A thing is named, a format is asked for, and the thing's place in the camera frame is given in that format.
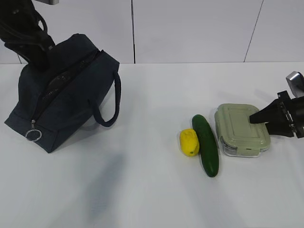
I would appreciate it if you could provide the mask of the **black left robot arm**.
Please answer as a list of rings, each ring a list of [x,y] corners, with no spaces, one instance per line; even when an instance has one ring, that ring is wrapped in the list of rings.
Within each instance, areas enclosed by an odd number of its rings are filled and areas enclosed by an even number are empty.
[[[55,43],[31,0],[0,2],[0,39],[6,48],[36,69],[44,71],[49,68],[48,52]]]

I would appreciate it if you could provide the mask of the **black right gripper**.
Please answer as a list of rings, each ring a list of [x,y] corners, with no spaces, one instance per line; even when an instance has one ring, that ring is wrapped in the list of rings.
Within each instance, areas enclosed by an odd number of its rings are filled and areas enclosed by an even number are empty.
[[[304,137],[304,98],[291,99],[287,91],[279,92],[264,109],[249,117],[251,124],[266,123],[270,135]]]

